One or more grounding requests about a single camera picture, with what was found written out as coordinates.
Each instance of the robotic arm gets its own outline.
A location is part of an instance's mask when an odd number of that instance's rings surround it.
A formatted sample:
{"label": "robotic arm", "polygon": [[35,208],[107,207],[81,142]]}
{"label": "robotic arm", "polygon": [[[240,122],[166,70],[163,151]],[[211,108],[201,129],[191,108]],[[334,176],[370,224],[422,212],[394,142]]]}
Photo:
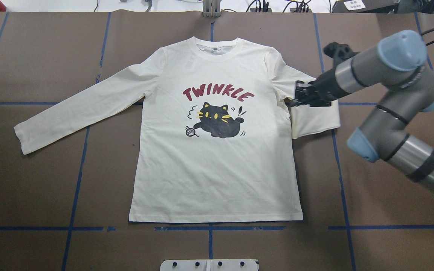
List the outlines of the robotic arm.
{"label": "robotic arm", "polygon": [[326,106],[383,84],[389,91],[348,139],[348,147],[371,163],[386,161],[434,192],[434,148],[403,130],[418,112],[434,110],[434,72],[424,65],[426,58],[421,36],[401,31],[309,84],[297,82],[291,106]]}

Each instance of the black cat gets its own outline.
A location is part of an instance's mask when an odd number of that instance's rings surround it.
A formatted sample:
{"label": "black cat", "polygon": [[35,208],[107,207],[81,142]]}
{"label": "black cat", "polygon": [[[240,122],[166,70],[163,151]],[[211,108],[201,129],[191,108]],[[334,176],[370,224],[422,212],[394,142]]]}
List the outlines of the black cat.
{"label": "black cat", "polygon": [[234,137],[239,134],[243,118],[233,119],[227,112],[227,105],[211,106],[209,103],[203,103],[202,109],[198,112],[200,122],[196,123],[193,128],[209,132],[212,137]]}

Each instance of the folded sleeve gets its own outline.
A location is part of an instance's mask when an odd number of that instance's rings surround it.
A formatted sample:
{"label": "folded sleeve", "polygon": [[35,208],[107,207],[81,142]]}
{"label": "folded sleeve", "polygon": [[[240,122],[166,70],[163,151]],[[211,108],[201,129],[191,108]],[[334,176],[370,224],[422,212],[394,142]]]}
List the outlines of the folded sleeve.
{"label": "folded sleeve", "polygon": [[141,64],[48,108],[14,127],[24,154],[36,151],[88,125],[111,117],[152,93],[166,64],[160,48]]}
{"label": "folded sleeve", "polygon": [[[305,83],[315,80],[315,78],[286,65],[282,55],[275,48],[269,48],[265,62],[269,80],[281,101],[286,98],[294,99],[297,80]],[[292,107],[290,112],[293,139],[341,126],[337,101],[333,101],[330,107],[312,108],[309,105]]]}

